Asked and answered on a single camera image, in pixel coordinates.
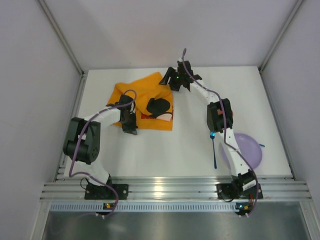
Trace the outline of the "orange Mickey Mouse cloth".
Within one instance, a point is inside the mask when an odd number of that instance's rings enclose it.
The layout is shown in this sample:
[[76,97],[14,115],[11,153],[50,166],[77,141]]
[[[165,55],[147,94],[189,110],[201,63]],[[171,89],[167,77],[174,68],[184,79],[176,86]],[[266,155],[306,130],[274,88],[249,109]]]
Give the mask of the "orange Mickey Mouse cloth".
[[136,93],[137,127],[141,130],[171,131],[173,129],[174,97],[169,86],[160,85],[162,79],[161,73],[155,72],[131,83],[116,83],[107,103],[115,104],[122,94],[133,98]]

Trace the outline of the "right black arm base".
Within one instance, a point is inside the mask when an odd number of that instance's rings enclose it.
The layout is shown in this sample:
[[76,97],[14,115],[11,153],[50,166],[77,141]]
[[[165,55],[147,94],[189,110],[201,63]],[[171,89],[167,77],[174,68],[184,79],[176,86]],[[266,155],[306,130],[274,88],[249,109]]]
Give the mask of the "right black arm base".
[[241,193],[237,192],[231,183],[219,183],[216,185],[216,190],[218,199],[224,201],[255,199],[257,193],[256,186]]

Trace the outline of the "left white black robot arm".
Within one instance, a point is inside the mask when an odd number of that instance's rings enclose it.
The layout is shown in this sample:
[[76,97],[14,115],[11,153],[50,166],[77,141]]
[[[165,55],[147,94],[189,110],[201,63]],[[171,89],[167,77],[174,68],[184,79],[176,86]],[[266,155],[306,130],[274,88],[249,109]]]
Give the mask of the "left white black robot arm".
[[134,90],[121,94],[116,103],[111,103],[95,114],[70,120],[63,145],[63,153],[71,159],[68,177],[85,177],[89,183],[105,187],[110,174],[102,164],[100,150],[102,131],[120,123],[126,134],[137,135],[136,98]]

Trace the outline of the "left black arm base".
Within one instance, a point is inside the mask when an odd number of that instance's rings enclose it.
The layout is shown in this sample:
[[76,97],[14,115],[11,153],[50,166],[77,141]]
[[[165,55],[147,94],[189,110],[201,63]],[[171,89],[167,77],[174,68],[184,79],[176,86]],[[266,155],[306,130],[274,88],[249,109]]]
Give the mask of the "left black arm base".
[[[118,195],[119,200],[126,200],[129,194],[128,184],[113,184],[111,186]],[[115,193],[105,186],[89,183],[85,188],[85,200],[115,200]]]

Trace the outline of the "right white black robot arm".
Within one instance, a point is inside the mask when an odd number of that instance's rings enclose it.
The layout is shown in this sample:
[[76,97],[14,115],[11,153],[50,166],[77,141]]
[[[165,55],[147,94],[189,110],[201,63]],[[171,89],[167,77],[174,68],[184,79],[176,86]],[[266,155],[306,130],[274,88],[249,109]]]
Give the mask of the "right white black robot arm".
[[209,130],[220,137],[224,143],[224,152],[230,165],[232,188],[237,195],[242,195],[249,190],[255,190],[258,193],[257,176],[244,158],[236,141],[230,100],[222,98],[216,91],[209,89],[203,79],[193,73],[189,61],[179,60],[177,68],[169,67],[159,84],[168,85],[172,91],[176,92],[184,87],[206,105],[206,124]]

